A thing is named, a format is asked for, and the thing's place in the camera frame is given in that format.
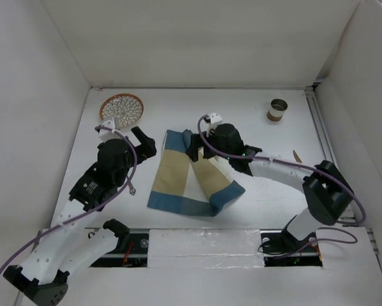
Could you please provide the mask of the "blue beige white cloth napkin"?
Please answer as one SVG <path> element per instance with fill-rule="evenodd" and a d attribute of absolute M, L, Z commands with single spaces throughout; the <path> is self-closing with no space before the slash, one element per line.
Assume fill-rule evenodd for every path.
<path fill-rule="evenodd" d="M 147 206 L 190 217 L 215 217 L 246 190 L 218 158 L 192 162 L 186 155 L 190 130 L 167 130 Z"/>

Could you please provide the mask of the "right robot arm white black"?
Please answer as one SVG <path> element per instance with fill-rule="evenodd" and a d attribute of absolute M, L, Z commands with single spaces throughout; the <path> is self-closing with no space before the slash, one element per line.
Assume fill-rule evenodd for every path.
<path fill-rule="evenodd" d="M 353 201 L 352 189 L 330 161 L 310 167 L 268 157 L 261 148 L 246 145 L 232 124 L 219 124 L 201 133 L 186 130 L 184 142 L 186 154 L 193 162 L 222 157 L 240 173 L 270 179 L 304 194 L 307 207 L 280 233 L 262 243 L 259 250 L 264 253 L 285 256 L 301 251 L 315 241 L 317 230 L 333 228 Z"/>

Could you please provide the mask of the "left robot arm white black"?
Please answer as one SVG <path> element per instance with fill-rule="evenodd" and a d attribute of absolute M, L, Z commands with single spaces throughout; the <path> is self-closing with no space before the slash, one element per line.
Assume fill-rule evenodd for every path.
<path fill-rule="evenodd" d="M 134 146 L 120 132 L 98 145 L 97 160 L 79 178 L 58 215 L 55 226 L 42 233 L 31 255 L 6 268 L 3 277 L 35 305 L 58 305 L 68 291 L 68 279 L 102 255 L 127 249 L 130 229 L 116 219 L 106 221 L 83 245 L 77 239 L 105 205 L 128 186 L 136 167 L 157 153 L 155 141 L 139 127 Z"/>

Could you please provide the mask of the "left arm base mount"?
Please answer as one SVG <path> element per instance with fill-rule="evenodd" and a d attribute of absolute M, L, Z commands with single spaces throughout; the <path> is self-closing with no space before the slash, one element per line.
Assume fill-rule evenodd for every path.
<path fill-rule="evenodd" d="M 132 229 L 130 234 L 119 239 L 114 250 L 102 255 L 92 268 L 147 268 L 149 230 Z"/>

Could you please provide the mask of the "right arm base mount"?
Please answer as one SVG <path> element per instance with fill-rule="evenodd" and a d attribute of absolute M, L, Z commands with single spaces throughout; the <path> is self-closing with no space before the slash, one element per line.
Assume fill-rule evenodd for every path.
<path fill-rule="evenodd" d="M 264 267 L 300 267 L 323 266 L 320 248 L 314 233 L 298 245 L 287 245 L 281 239 L 280 231 L 264 231 L 260 233 L 261 243 L 258 253 L 263 255 Z"/>

